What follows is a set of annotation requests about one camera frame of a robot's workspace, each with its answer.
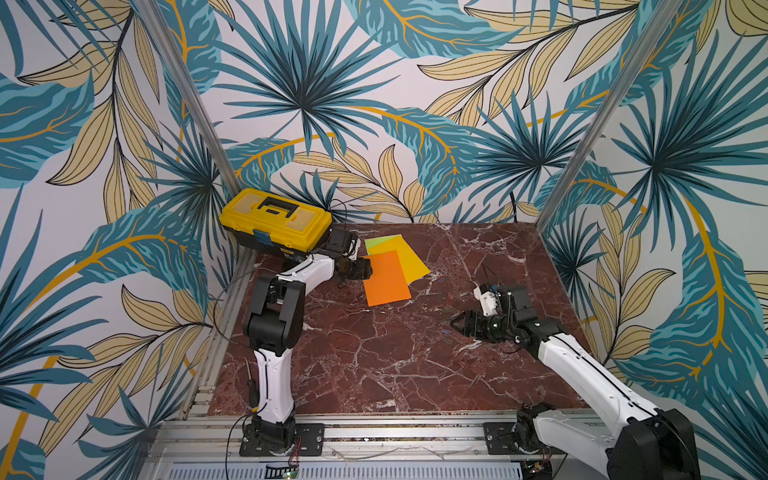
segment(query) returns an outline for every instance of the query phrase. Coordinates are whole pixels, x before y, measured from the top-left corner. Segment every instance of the red marble surface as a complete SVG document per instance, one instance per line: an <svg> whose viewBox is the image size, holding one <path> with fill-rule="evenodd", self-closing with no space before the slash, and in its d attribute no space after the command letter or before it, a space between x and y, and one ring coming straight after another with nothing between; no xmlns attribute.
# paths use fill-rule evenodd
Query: red marble surface
<svg viewBox="0 0 768 480"><path fill-rule="evenodd" d="M568 297L530 223L346 226L362 238L400 233L432 271L410 286L411 300L368 307L362 282L340 289L335 281L308 297L303 335L293 351L292 388L298 413L421 412L517 409L549 402L586 404L566 383L512 344L461 336L449 323L479 309L472 295L486 281L482 264L507 285L528 288L541 315L559 318L588 349ZM281 261L259 257L273 270ZM491 281L495 283L493 273ZM240 321L245 307L240 311ZM247 343L235 329L234 340ZM209 415L242 415L247 406L247 364L253 351L230 345Z"/></svg>

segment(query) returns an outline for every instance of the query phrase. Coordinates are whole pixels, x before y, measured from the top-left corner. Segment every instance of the orange paper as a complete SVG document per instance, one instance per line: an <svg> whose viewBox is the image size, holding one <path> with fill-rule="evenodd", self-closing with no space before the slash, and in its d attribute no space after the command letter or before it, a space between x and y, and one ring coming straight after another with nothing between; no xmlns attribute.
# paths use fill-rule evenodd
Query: orange paper
<svg viewBox="0 0 768 480"><path fill-rule="evenodd" d="M363 280L368 306L397 302L411 298L406 276L402 272L396 251L378 253L366 257L371 260L373 275Z"/></svg>

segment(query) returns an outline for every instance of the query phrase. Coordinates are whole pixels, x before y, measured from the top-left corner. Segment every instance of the tropical leaf wallpaper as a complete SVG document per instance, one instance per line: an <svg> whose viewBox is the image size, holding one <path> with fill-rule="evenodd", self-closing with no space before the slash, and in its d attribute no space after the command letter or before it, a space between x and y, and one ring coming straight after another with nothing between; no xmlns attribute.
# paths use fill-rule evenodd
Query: tropical leaf wallpaper
<svg viewBox="0 0 768 480"><path fill-rule="evenodd" d="M535 221L658 2L230 0L188 64L243 186L338 220Z"/></svg>
<svg viewBox="0 0 768 480"><path fill-rule="evenodd" d="M160 4L204 91L214 10ZM0 478L135 478L220 315L230 193L128 0L0 24Z"/></svg>
<svg viewBox="0 0 768 480"><path fill-rule="evenodd" d="M701 3L697 25L681 11L669 26L656 51L677 58L654 51L543 235L599 360L694 421L705 478L758 480L768 3Z"/></svg>

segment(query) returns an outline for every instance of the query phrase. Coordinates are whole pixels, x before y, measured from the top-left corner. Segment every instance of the toolbox lid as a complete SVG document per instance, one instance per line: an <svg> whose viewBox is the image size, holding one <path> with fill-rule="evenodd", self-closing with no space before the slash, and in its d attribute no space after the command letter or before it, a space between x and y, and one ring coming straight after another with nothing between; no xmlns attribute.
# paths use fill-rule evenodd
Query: toolbox lid
<svg viewBox="0 0 768 480"><path fill-rule="evenodd" d="M331 214L322 208L246 188L221 211L221 224L253 235L267 233L273 243L307 252L328 230Z"/></svg>

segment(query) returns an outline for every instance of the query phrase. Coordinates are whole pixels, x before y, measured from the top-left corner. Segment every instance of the green paper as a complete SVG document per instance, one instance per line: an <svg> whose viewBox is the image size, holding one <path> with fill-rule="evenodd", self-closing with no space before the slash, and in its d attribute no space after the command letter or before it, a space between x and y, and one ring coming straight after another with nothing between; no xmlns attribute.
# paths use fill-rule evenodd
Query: green paper
<svg viewBox="0 0 768 480"><path fill-rule="evenodd" d="M395 237L400 237L400 235L387 235L386 237L366 238L366 250L370 252L371 247L380 245L381 243L384 243L387 240L391 240Z"/></svg>

